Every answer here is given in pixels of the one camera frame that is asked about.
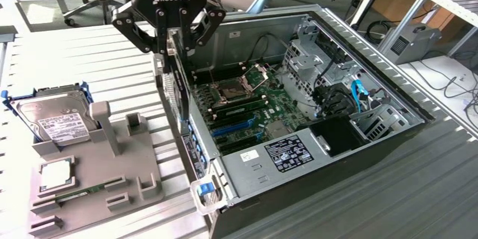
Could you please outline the black graphics card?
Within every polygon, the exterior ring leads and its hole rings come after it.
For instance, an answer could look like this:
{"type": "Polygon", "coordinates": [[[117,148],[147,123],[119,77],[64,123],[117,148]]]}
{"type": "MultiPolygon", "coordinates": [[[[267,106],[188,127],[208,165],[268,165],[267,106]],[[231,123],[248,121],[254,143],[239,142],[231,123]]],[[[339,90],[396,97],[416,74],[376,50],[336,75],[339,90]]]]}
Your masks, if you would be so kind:
{"type": "Polygon", "coordinates": [[[164,97],[172,112],[173,129],[179,136],[189,133],[189,89],[181,60],[187,56],[180,47],[180,35],[177,30],[168,31],[167,55],[163,60],[161,83],[164,97]]]}

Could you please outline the office chair base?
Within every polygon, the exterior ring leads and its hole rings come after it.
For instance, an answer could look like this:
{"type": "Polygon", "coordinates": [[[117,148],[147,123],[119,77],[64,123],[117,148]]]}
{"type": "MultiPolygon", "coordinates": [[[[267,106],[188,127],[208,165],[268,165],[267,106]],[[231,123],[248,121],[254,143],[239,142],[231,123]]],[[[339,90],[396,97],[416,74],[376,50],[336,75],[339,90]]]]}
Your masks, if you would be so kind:
{"type": "Polygon", "coordinates": [[[123,5],[120,0],[81,0],[81,2],[83,4],[77,8],[63,12],[64,23],[67,26],[77,26],[73,16],[93,9],[99,9],[101,12],[100,19],[103,20],[103,24],[111,24],[112,9],[123,5]]]}

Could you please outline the metal socket cover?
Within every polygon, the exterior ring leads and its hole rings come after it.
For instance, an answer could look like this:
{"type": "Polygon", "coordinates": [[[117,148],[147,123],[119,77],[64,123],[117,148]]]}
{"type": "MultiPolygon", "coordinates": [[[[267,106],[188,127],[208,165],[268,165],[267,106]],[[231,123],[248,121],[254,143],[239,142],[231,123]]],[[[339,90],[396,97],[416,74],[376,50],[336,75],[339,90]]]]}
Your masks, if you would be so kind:
{"type": "Polygon", "coordinates": [[[246,71],[240,77],[241,83],[247,86],[248,89],[255,89],[264,84],[268,80],[268,73],[266,68],[254,64],[254,66],[246,71]]]}

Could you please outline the CPU socket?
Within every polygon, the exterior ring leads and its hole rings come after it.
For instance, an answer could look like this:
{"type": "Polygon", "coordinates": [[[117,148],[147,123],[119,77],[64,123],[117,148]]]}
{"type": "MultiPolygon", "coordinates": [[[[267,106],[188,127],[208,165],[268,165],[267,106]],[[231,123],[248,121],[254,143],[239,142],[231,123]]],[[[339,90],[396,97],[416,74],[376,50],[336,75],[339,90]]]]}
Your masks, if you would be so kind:
{"type": "Polygon", "coordinates": [[[217,95],[219,104],[227,104],[237,100],[240,97],[247,96],[246,89],[236,79],[213,83],[211,89],[217,95]]]}

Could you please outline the metal drive cage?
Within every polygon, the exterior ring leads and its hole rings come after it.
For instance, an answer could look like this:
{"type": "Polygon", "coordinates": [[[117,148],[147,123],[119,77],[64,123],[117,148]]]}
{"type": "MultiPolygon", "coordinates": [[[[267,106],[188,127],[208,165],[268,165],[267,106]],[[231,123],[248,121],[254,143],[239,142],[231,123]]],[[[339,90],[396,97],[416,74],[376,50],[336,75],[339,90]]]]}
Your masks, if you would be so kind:
{"type": "Polygon", "coordinates": [[[328,44],[294,39],[282,61],[280,79],[284,89],[300,106],[315,107],[314,90],[334,83],[336,50],[328,44]]]}

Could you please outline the green motherboard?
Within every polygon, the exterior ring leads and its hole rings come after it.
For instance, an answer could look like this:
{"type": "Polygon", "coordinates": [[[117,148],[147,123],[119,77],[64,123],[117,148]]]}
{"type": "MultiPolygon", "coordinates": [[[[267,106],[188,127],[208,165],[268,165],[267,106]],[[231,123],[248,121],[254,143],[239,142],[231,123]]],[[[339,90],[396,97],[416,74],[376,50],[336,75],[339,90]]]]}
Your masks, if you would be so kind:
{"type": "Polygon", "coordinates": [[[221,127],[231,126],[252,118],[255,119],[250,128],[237,130],[219,137],[211,136],[216,148],[219,145],[235,142],[251,135],[258,134],[262,135],[263,143],[294,132],[299,124],[306,122],[306,117],[299,111],[292,98],[286,92],[283,84],[276,78],[276,71],[271,70],[267,64],[259,65],[262,65],[267,70],[268,80],[255,89],[248,89],[240,81],[241,75],[254,66],[254,64],[240,64],[236,68],[220,71],[220,77],[213,77],[215,82],[224,82],[236,79],[246,89],[247,96],[240,97],[237,100],[227,104],[217,103],[217,95],[211,89],[211,78],[195,78],[192,86],[192,97],[196,102],[199,112],[203,116],[209,135],[212,131],[221,127]],[[256,100],[267,100],[268,105],[262,109],[229,116],[221,120],[212,119],[212,110],[223,106],[244,104],[256,100]]]}

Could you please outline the blue expansion slot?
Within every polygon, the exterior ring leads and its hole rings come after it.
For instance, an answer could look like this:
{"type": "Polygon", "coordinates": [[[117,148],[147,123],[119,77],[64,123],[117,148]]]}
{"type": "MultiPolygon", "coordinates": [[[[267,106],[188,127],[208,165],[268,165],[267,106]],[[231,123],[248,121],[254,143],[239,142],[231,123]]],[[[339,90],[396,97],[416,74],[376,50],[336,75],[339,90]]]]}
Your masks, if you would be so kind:
{"type": "Polygon", "coordinates": [[[233,124],[231,126],[221,127],[219,129],[216,129],[215,131],[212,131],[211,136],[219,137],[219,136],[225,135],[225,134],[235,132],[237,130],[247,129],[252,126],[254,121],[255,121],[255,119],[252,118],[252,119],[248,119],[248,120],[246,120],[237,124],[233,124]]]}

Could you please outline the hard disk in blue caddy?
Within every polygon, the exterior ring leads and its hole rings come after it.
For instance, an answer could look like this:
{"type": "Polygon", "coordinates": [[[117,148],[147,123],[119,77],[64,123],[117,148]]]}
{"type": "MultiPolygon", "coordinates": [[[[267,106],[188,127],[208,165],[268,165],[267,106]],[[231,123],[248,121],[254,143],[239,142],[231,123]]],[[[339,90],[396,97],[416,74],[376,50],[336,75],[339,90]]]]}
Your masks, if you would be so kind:
{"type": "Polygon", "coordinates": [[[37,142],[53,142],[59,147],[89,140],[89,132],[100,124],[89,114],[93,103],[87,82],[45,87],[13,96],[0,92],[1,103],[23,121],[37,142]]]}

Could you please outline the black expansion slot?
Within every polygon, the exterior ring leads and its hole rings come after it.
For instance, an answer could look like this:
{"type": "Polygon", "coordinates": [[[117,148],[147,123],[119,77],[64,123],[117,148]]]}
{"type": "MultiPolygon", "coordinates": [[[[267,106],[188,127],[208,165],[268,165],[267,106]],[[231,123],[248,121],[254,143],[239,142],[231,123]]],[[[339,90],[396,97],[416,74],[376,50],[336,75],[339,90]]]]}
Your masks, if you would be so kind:
{"type": "Polygon", "coordinates": [[[262,143],[262,135],[251,135],[235,142],[223,144],[217,146],[217,150],[223,155],[231,154],[233,152],[237,152],[243,149],[247,149],[258,144],[262,143]]]}

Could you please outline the grey parts rack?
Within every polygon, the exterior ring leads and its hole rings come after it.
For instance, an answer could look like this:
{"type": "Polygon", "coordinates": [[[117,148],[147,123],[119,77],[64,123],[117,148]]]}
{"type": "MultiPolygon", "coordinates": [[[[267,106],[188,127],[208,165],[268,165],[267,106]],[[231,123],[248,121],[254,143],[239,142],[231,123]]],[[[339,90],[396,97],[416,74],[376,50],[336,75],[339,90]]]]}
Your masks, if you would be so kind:
{"type": "Polygon", "coordinates": [[[145,118],[131,113],[109,121],[105,101],[89,105],[89,114],[100,124],[89,140],[64,147],[51,141],[32,145],[41,161],[31,175],[27,232],[37,239],[59,237],[164,198],[145,118]],[[71,162],[72,182],[40,191],[41,165],[61,160],[71,162]],[[101,183],[108,183],[103,191],[55,202],[60,195],[101,183]]]}

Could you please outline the grey power supply unit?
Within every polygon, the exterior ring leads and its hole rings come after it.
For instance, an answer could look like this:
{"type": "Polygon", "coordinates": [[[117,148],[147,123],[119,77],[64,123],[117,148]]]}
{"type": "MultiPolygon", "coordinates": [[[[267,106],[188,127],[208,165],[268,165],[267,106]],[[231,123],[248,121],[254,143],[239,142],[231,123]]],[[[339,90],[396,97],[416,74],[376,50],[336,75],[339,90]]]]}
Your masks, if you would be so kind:
{"type": "Polygon", "coordinates": [[[330,160],[308,128],[221,158],[239,199],[256,196],[308,174],[330,160]]]}

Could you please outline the silver CPU chip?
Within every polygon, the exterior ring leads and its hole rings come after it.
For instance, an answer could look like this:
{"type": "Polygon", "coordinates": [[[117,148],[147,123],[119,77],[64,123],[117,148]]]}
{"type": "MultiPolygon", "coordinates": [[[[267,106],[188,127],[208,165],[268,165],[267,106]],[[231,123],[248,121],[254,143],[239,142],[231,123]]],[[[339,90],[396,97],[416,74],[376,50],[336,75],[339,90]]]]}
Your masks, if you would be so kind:
{"type": "Polygon", "coordinates": [[[41,165],[40,191],[47,191],[72,182],[71,166],[68,160],[41,165]]]}

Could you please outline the grey controller box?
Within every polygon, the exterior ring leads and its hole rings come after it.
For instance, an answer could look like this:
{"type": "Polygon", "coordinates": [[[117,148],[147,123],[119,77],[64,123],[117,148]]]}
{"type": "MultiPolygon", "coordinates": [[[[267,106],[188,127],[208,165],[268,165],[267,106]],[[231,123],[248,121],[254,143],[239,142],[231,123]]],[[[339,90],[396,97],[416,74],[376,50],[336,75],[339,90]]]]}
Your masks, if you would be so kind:
{"type": "Polygon", "coordinates": [[[395,64],[415,62],[420,60],[434,44],[442,38],[438,28],[416,23],[406,26],[388,51],[387,59],[395,64]]]}

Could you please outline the metal disk bay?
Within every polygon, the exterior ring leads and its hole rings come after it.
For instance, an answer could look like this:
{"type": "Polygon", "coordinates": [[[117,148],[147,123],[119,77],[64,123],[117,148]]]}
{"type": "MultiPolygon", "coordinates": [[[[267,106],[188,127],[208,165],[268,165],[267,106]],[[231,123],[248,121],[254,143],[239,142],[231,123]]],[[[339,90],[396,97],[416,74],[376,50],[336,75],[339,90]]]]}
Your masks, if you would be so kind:
{"type": "Polygon", "coordinates": [[[399,111],[388,104],[379,105],[366,112],[354,114],[351,121],[370,141],[402,131],[408,125],[408,121],[399,111]]]}

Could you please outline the open black PC case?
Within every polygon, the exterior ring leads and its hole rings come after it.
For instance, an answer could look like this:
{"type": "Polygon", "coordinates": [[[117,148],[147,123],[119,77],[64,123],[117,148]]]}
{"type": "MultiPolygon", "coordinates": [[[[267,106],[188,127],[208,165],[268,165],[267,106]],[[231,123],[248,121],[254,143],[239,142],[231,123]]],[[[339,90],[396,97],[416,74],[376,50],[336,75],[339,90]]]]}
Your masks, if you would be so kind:
{"type": "Polygon", "coordinates": [[[189,89],[189,133],[177,135],[179,154],[189,191],[191,182],[205,175],[216,175],[228,203],[207,215],[197,212],[205,219],[209,239],[227,238],[288,212],[300,202],[335,202],[336,195],[354,189],[356,182],[380,169],[394,151],[400,150],[434,121],[411,96],[414,85],[400,77],[376,46],[327,9],[304,6],[296,10],[272,10],[258,16],[229,16],[208,44],[193,53],[185,53],[181,65],[189,89]],[[280,186],[239,199],[221,161],[227,155],[217,151],[192,97],[195,78],[209,78],[209,69],[217,78],[220,71],[258,63],[276,71],[282,83],[282,61],[294,39],[328,44],[336,50],[336,66],[331,72],[334,83],[315,88],[315,107],[300,106],[294,100],[306,122],[291,132],[308,128],[331,160],[280,186]],[[351,116],[383,104],[399,111],[408,125],[402,131],[370,141],[351,116]]]}

